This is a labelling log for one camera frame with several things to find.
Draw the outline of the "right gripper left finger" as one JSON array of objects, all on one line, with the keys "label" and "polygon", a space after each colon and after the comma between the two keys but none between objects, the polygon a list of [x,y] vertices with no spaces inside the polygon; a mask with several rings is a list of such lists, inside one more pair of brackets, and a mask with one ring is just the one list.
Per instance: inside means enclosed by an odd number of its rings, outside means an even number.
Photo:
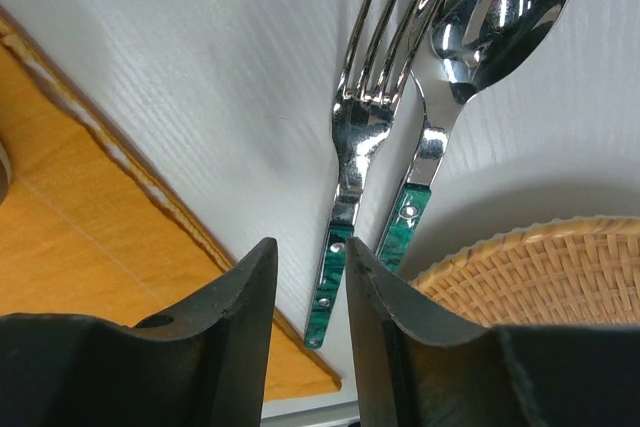
[{"label": "right gripper left finger", "polygon": [[79,314],[1,320],[5,426],[256,426],[261,421],[278,249],[132,327]]}]

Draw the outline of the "orange cartoon mouse placemat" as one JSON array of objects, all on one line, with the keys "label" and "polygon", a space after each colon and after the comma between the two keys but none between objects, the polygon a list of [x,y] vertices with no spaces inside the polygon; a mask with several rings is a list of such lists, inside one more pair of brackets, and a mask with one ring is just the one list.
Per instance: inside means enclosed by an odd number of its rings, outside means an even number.
[{"label": "orange cartoon mouse placemat", "polygon": [[1,310],[132,325],[232,267],[191,213],[1,27]]}]

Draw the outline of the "spoon with teal handle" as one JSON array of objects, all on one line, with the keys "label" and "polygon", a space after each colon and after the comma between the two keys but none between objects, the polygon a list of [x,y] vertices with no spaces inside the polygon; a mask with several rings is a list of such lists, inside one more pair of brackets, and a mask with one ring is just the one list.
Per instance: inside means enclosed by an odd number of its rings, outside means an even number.
[{"label": "spoon with teal handle", "polygon": [[408,46],[422,126],[375,251],[389,271],[398,270],[424,214],[463,108],[530,57],[566,2],[419,0]]}]

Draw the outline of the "fork with teal handle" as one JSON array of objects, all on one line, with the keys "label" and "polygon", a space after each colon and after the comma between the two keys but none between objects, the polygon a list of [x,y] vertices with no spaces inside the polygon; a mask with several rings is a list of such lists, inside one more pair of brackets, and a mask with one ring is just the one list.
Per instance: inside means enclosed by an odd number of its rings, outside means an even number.
[{"label": "fork with teal handle", "polygon": [[399,52],[419,0],[410,0],[373,77],[383,36],[397,0],[387,0],[368,42],[362,65],[354,61],[372,0],[363,0],[351,30],[331,109],[331,135],[338,161],[337,183],[316,283],[304,330],[304,346],[323,346],[354,235],[371,164],[389,136],[415,55]]}]

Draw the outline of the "metal cup with beige sleeve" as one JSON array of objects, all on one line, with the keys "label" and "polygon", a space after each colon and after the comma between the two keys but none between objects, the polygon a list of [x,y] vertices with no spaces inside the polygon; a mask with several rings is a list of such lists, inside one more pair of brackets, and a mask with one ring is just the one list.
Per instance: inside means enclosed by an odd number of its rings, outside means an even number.
[{"label": "metal cup with beige sleeve", "polygon": [[6,149],[2,143],[0,143],[0,163],[0,203],[3,203],[8,195],[11,185],[12,166]]}]

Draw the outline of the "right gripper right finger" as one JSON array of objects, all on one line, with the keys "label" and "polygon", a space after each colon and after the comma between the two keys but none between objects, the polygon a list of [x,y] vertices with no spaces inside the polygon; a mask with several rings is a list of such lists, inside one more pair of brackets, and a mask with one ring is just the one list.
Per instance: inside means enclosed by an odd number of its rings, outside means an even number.
[{"label": "right gripper right finger", "polygon": [[345,281],[364,426],[635,426],[635,326],[470,322],[358,238]]}]

